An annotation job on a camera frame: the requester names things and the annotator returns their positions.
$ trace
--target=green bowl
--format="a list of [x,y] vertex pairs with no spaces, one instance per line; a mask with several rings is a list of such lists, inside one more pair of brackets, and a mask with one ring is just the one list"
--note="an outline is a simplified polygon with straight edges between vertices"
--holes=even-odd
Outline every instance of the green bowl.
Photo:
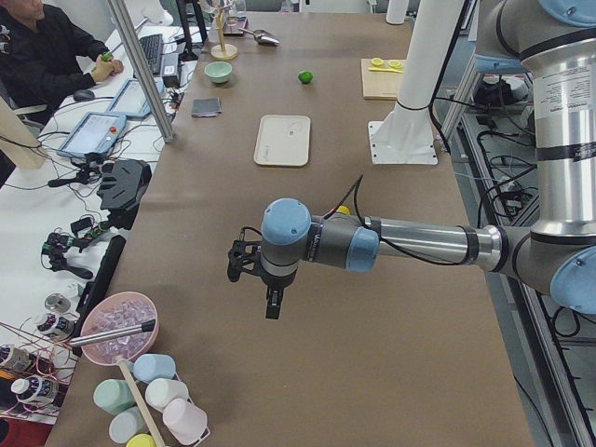
[[227,82],[232,74],[232,65],[228,62],[217,61],[205,67],[205,76],[215,84]]

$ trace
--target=metal spoon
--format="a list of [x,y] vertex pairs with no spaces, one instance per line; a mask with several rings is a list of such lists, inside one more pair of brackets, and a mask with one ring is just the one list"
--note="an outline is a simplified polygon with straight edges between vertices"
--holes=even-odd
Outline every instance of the metal spoon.
[[272,45],[277,46],[279,45],[279,39],[277,39],[274,35],[269,33],[265,30],[247,30],[246,28],[238,28],[240,31],[244,31],[245,33],[252,34],[254,40],[259,45]]
[[134,335],[135,333],[151,332],[156,328],[156,321],[150,319],[144,323],[128,326],[127,328],[114,329],[112,331],[93,333],[91,335],[83,335],[82,337],[75,337],[68,342],[70,347],[79,347],[92,345],[94,343],[107,342],[115,338],[124,337],[127,335]]

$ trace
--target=light blue cup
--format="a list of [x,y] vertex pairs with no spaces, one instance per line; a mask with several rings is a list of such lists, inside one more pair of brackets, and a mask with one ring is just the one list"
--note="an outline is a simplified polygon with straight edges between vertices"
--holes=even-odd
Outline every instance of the light blue cup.
[[108,379],[95,388],[93,401],[105,412],[116,416],[135,404],[130,388],[124,380]]
[[174,359],[165,354],[143,354],[134,362],[134,376],[146,384],[163,378],[171,379],[176,374]]
[[205,76],[215,84],[227,82],[232,74],[232,64],[224,61],[209,63],[205,67]]

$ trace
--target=mint green cup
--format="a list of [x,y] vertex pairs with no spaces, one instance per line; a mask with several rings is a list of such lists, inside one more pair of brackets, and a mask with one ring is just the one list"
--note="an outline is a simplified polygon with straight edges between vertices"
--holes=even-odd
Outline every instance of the mint green cup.
[[135,404],[126,381],[115,379],[104,380],[97,385],[93,401],[102,410],[114,416]]

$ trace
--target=man's hand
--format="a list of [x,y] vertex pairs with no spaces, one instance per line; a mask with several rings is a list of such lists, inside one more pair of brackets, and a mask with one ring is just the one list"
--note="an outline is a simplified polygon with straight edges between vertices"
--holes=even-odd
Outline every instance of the man's hand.
[[119,61],[118,59],[112,59],[110,62],[114,66],[114,72],[112,75],[119,75],[120,73],[124,72],[124,64],[122,61]]
[[91,77],[96,84],[105,81],[114,71],[114,61],[104,61],[102,56],[98,56],[95,61],[95,69],[91,72]]

